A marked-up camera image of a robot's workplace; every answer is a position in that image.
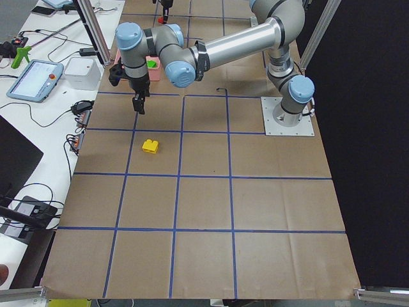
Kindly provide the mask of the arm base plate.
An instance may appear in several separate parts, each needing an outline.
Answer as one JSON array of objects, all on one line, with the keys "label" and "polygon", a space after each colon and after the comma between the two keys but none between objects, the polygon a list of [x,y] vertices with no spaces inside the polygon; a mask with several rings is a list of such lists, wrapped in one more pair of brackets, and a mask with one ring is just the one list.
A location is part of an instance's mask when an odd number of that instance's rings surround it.
[{"label": "arm base plate", "polygon": [[261,108],[266,136],[314,137],[311,116],[289,114],[281,106],[282,97],[261,97]]},{"label": "arm base plate", "polygon": [[258,25],[258,20],[256,17],[250,17],[250,25],[252,28]]}]

